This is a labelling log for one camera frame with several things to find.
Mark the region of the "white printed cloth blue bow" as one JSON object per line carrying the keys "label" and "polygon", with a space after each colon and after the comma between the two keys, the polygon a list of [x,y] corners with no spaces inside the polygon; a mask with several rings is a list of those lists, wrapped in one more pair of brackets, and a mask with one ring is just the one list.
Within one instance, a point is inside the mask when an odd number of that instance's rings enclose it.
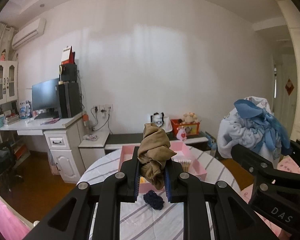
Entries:
{"label": "white printed cloth blue bow", "polygon": [[235,145],[242,145],[270,161],[275,167],[281,155],[291,153],[287,130],[273,116],[267,99],[249,96],[234,102],[220,122],[217,150],[229,159]]}

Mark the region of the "cotton swab bag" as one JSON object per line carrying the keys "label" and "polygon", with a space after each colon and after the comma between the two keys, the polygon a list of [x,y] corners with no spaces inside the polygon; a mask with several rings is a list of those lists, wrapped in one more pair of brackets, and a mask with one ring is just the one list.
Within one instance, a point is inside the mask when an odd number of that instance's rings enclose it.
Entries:
{"label": "cotton swab bag", "polygon": [[193,164],[192,159],[178,157],[178,158],[172,158],[172,160],[181,164],[184,172],[190,172]]}

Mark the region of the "navy knit scrunchie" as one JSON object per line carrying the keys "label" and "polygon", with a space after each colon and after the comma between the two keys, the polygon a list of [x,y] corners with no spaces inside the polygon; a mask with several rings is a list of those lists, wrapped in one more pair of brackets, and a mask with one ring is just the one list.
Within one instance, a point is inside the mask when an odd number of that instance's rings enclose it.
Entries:
{"label": "navy knit scrunchie", "polygon": [[150,190],[143,195],[143,200],[155,210],[162,210],[164,207],[164,200],[155,191]]}

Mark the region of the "beige stocking bundle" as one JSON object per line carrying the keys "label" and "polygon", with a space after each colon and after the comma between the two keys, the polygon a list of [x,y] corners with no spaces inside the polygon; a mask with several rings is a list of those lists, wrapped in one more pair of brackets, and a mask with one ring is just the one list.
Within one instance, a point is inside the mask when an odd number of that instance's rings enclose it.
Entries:
{"label": "beige stocking bundle", "polygon": [[147,123],[143,129],[143,141],[138,149],[138,160],[141,164],[140,172],[149,183],[157,190],[162,190],[165,182],[163,170],[166,161],[170,160],[176,153],[170,149],[170,141],[151,141],[155,135],[166,135],[166,132],[153,123]]}

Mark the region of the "yellow crochet item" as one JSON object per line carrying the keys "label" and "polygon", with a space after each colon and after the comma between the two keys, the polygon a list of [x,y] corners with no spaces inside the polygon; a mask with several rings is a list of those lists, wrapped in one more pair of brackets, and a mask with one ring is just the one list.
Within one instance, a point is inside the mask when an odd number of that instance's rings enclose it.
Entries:
{"label": "yellow crochet item", "polygon": [[140,184],[148,183],[148,181],[144,177],[140,177]]}

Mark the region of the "pink floral bedding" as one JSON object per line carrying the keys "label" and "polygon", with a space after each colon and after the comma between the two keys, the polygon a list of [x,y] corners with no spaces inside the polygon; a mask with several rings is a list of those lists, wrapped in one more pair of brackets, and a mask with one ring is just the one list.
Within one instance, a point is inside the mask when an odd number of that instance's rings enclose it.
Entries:
{"label": "pink floral bedding", "polygon": [[[296,164],[296,162],[291,157],[284,157],[277,165],[277,169],[281,171],[286,171],[290,173],[300,174],[300,167]],[[244,199],[246,203],[249,203],[253,191],[253,184],[243,189],[240,193],[241,197]],[[274,223],[265,219],[263,216],[258,216],[265,222],[265,224],[272,230],[273,233],[279,239],[290,239],[290,234],[279,228]]]}

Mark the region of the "blue carton by stand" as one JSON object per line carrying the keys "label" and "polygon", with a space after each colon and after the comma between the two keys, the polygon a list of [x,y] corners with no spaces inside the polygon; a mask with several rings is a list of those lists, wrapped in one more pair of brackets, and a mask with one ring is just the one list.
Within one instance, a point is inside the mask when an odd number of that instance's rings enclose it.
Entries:
{"label": "blue carton by stand", "polygon": [[205,132],[205,137],[208,139],[207,145],[209,146],[209,148],[211,148],[212,150],[216,150],[217,139],[208,132]]}

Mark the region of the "white striped quilt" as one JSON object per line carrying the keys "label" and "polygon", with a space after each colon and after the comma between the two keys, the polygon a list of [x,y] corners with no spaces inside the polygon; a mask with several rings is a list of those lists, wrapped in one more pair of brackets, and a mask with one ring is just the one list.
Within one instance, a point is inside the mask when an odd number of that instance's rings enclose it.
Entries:
{"label": "white striped quilt", "polygon": [[[206,152],[190,147],[190,152],[206,169],[205,181],[214,184],[226,181],[237,193],[240,188],[230,171],[216,158]],[[90,185],[104,181],[116,173],[119,168],[121,150],[115,150],[95,161],[84,172],[79,182]],[[171,204],[165,192],[159,193],[164,200],[162,210],[155,210],[146,204],[143,195],[135,203],[121,204],[120,238],[121,239],[182,239],[183,238],[183,204]]]}

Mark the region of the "white low side cabinet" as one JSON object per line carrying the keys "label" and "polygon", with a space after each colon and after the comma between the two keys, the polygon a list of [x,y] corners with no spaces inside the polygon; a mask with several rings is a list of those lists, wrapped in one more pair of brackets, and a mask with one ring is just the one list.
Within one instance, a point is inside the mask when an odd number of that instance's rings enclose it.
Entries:
{"label": "white low side cabinet", "polygon": [[84,139],[78,146],[86,170],[95,161],[106,155],[105,145],[109,132],[98,131],[94,132],[92,136],[96,137],[96,140]]}

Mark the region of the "red toy storage box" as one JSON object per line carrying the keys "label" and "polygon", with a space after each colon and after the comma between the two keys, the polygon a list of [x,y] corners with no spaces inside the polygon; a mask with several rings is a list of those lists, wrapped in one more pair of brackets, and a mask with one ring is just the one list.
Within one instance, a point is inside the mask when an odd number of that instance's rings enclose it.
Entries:
{"label": "red toy storage box", "polygon": [[173,134],[176,136],[178,131],[183,128],[185,129],[186,135],[198,135],[199,134],[199,122],[193,122],[188,124],[182,124],[179,119],[171,119],[171,125]]}

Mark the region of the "beige plush toy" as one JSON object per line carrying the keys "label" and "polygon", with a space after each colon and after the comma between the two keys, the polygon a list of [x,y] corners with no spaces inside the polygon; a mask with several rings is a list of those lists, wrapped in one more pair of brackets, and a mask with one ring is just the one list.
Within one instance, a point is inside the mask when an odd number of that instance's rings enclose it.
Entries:
{"label": "beige plush toy", "polygon": [[185,113],[182,117],[182,124],[193,124],[198,122],[198,117],[193,112]]}

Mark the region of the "pink heart plush toy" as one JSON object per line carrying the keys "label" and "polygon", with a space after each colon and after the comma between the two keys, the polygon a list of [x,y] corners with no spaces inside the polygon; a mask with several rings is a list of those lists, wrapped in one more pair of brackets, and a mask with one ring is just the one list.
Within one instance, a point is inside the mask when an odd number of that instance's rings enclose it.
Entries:
{"label": "pink heart plush toy", "polygon": [[183,126],[177,128],[176,138],[180,141],[184,141],[187,139],[187,132]]}

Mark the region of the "colourful packet on cabinet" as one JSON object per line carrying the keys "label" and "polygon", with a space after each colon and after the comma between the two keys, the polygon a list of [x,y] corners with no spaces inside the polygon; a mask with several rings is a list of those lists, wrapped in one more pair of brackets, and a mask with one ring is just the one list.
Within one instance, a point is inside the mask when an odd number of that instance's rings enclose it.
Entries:
{"label": "colourful packet on cabinet", "polygon": [[93,134],[86,134],[83,136],[84,140],[89,140],[89,141],[96,141],[97,140],[97,135]]}

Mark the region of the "white desk with drawers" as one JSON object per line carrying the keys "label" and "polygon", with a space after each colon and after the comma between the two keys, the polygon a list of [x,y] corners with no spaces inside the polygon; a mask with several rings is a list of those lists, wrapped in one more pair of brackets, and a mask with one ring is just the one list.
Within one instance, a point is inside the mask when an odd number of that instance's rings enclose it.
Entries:
{"label": "white desk with drawers", "polygon": [[20,119],[2,126],[0,130],[16,131],[23,136],[43,135],[63,181],[76,184],[86,171],[79,150],[84,135],[82,116],[85,113],[83,111],[72,118],[60,119],[54,124],[49,124],[49,119]]}

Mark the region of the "black white TV stand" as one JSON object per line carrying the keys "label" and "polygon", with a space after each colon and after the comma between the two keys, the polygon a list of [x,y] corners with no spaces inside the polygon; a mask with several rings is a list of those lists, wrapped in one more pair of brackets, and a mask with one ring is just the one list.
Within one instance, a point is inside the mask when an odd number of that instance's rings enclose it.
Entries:
{"label": "black white TV stand", "polygon": [[[183,142],[186,145],[193,145],[193,144],[202,144],[207,143],[208,139],[203,132],[199,132],[198,135],[190,135],[187,136],[186,140],[178,140],[175,135],[170,132],[166,133],[166,135],[155,135],[154,139],[151,141],[159,140],[159,142]],[[143,141],[143,134],[142,133],[132,133],[132,134],[110,134],[108,139],[106,140],[106,144],[104,149],[106,151],[114,151],[120,149],[122,146],[128,145],[136,145],[139,146],[140,143]]]}

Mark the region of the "black office chair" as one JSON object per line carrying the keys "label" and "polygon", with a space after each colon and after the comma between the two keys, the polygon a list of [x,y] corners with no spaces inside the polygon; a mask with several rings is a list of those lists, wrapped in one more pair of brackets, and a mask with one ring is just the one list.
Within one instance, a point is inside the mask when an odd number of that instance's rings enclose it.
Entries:
{"label": "black office chair", "polygon": [[24,182],[24,178],[15,168],[17,158],[9,142],[0,142],[0,190],[13,198],[12,186]]}

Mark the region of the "orange cap bottle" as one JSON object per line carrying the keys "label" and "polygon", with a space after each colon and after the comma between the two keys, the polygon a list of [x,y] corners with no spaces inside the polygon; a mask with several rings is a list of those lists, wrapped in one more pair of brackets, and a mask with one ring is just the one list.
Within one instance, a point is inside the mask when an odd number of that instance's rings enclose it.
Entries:
{"label": "orange cap bottle", "polygon": [[89,121],[89,115],[83,114],[82,115],[83,125],[85,127],[85,133],[90,134],[90,121]]}

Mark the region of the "blue white package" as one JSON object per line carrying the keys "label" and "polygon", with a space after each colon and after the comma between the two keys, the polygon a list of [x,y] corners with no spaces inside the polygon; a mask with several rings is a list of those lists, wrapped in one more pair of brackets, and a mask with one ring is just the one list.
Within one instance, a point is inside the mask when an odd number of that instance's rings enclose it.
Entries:
{"label": "blue white package", "polygon": [[32,117],[31,102],[29,100],[19,102],[19,118],[27,119]]}

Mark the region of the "stack of books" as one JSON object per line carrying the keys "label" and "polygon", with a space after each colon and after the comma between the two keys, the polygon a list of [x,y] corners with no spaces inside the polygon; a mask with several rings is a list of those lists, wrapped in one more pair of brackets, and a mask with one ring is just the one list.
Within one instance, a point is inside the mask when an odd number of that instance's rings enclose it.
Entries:
{"label": "stack of books", "polygon": [[15,122],[18,122],[19,121],[19,115],[9,115],[9,116],[5,116],[4,119],[3,119],[3,124],[4,125],[11,125]]}

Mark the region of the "black computer monitor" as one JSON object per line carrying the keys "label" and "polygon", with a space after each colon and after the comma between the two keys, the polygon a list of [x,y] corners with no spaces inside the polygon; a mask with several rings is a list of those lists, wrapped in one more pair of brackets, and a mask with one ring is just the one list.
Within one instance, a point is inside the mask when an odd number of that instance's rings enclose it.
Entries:
{"label": "black computer monitor", "polygon": [[32,109],[54,112],[57,108],[56,86],[58,79],[51,79],[32,86]]}

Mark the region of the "black computer tower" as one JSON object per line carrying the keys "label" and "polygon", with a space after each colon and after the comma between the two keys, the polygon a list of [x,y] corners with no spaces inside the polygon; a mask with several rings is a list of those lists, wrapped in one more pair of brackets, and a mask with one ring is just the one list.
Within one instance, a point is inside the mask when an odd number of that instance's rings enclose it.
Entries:
{"label": "black computer tower", "polygon": [[56,95],[58,114],[61,119],[73,118],[82,110],[78,83],[58,84]]}

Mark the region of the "black box on tower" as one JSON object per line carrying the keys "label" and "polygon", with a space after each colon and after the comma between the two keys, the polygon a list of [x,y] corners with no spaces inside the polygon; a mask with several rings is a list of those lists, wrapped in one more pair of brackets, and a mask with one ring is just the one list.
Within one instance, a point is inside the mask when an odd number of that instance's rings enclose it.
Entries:
{"label": "black box on tower", "polygon": [[59,65],[59,80],[62,82],[77,82],[77,65],[74,63]]}

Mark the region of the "white glass door cabinet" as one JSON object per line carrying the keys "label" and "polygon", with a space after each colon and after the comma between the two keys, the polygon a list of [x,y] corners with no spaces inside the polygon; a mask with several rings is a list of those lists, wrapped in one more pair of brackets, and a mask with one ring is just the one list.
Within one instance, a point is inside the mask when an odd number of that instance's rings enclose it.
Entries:
{"label": "white glass door cabinet", "polygon": [[0,105],[18,99],[17,61],[0,61]]}

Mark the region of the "red white calendar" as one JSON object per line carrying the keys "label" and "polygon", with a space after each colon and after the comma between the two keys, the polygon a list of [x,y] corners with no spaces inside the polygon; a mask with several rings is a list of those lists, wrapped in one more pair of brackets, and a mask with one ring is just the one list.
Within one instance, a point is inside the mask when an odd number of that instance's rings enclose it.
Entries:
{"label": "red white calendar", "polygon": [[67,46],[62,51],[61,65],[75,63],[75,52],[72,51],[72,46]]}

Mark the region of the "small doll figurine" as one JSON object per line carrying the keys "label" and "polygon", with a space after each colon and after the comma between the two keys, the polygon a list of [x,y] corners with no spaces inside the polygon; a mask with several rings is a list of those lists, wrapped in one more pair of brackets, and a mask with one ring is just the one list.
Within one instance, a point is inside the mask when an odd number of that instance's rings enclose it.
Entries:
{"label": "small doll figurine", "polygon": [[4,49],[0,55],[0,61],[5,61],[5,60],[6,60],[6,49]]}

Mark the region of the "white air conditioner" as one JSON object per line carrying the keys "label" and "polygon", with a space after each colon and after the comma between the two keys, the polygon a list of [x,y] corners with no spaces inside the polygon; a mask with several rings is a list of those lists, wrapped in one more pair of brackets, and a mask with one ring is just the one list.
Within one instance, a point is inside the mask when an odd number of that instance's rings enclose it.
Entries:
{"label": "white air conditioner", "polygon": [[19,30],[13,37],[12,49],[17,50],[28,42],[43,35],[46,25],[46,19],[39,18],[31,24]]}

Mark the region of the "white wall socket strip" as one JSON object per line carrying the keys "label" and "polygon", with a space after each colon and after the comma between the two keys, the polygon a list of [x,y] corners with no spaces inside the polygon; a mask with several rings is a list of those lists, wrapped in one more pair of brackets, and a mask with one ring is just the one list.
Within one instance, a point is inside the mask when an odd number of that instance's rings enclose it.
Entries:
{"label": "white wall socket strip", "polygon": [[92,107],[92,113],[95,116],[101,116],[102,118],[106,118],[113,111],[112,104],[106,105],[97,105]]}

